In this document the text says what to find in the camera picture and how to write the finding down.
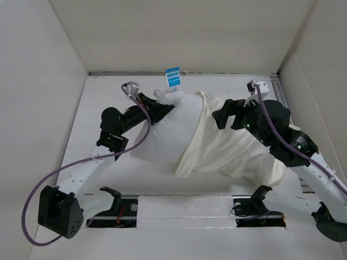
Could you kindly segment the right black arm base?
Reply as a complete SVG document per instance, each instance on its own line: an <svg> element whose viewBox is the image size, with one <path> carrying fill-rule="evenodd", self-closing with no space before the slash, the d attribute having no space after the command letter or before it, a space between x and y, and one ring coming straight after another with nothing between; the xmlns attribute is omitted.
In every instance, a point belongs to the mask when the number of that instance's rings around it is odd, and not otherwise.
<svg viewBox="0 0 347 260"><path fill-rule="evenodd" d="M260 186L251 195L233 196L233 206L230 213L236 219L237 228L285 228L284 214L278 211L269 211L263 200L271 191L268 186Z"/></svg>

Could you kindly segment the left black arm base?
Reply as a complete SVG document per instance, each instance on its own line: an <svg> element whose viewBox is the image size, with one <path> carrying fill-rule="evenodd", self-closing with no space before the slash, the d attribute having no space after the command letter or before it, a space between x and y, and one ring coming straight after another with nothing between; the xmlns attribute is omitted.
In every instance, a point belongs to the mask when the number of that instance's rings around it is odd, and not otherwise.
<svg viewBox="0 0 347 260"><path fill-rule="evenodd" d="M122 195L110 187L102 187L87 204L85 220L88 228L136 228L138 195Z"/></svg>

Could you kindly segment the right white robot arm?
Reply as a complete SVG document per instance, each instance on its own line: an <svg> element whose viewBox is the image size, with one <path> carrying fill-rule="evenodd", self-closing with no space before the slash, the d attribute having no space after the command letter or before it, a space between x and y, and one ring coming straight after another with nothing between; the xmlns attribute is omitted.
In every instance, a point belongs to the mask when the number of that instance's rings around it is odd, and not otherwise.
<svg viewBox="0 0 347 260"><path fill-rule="evenodd" d="M329 168L312 139L290 127L288 108L275 100L229 99L212 116L218 129L224 129L228 118L234 116L233 130L247 130L253 140L267 147L270 155L301 177L320 198L316 202L290 197L261 185L244 203L254 215L282 212L315 225L334 242L346 242L346 186Z"/></svg>

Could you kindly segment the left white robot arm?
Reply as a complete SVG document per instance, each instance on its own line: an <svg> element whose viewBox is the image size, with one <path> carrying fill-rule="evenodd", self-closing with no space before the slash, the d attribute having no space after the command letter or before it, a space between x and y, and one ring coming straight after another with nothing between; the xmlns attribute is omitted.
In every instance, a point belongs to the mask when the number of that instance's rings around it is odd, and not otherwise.
<svg viewBox="0 0 347 260"><path fill-rule="evenodd" d="M101 133L89 158L65 180L56 186L46 186L40 193L38 224L64 237L72 238L82 227L83 221L105 212L114 215L121 211L120 192L100 188L97 196L85 197L86 191L98 177L125 153L128 139L124 133L142 123L151 127L161 121L174 108L139 93L136 105L121 113L114 107L101 114Z"/></svg>

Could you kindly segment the white pillow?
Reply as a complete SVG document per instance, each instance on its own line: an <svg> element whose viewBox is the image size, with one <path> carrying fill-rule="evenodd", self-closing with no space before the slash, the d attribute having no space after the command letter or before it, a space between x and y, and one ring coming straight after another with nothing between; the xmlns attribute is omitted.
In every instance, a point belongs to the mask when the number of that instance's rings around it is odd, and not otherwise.
<svg viewBox="0 0 347 260"><path fill-rule="evenodd" d="M197 128L203 98L183 90L162 92L156 89L153 94L161 105L173 105L174 108L151 126L146 139L130 152L130 156L152 163L175 164Z"/></svg>

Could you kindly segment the cream pillowcase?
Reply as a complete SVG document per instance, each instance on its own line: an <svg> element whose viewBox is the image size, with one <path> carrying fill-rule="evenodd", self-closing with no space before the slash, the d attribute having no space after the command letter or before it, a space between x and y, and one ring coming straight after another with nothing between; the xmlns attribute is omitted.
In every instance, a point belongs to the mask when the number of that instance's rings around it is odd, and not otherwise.
<svg viewBox="0 0 347 260"><path fill-rule="evenodd" d="M287 167L245 129L235 131L229 126L218 129L212 113L222 108L223 99L202 91L197 91L196 96L202 99L202 111L196 129L174 168L175 176L221 172L251 181L256 186L278 186Z"/></svg>

